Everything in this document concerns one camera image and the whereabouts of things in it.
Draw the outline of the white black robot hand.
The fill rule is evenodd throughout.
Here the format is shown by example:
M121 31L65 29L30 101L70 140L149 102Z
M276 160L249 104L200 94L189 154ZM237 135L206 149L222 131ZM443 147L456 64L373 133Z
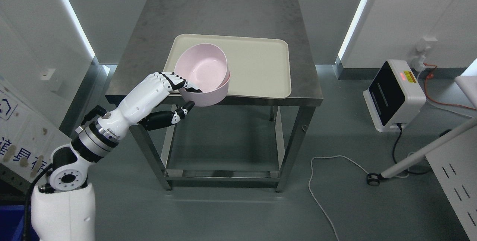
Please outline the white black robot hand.
M187 92L201 93L195 84L174 72L155 72L149 74L121 101L109 117L98 119L104 129L119 136L129 127L138 124L150 115L172 91L184 88Z

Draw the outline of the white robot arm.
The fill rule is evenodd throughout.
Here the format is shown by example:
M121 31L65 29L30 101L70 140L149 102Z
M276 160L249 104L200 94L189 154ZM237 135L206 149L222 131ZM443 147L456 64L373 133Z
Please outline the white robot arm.
M143 119L139 107L119 105L111 112L97 106L76 129L70 143L56 148L51 163L29 188L26 221L41 241L95 240L96 199L88 171Z

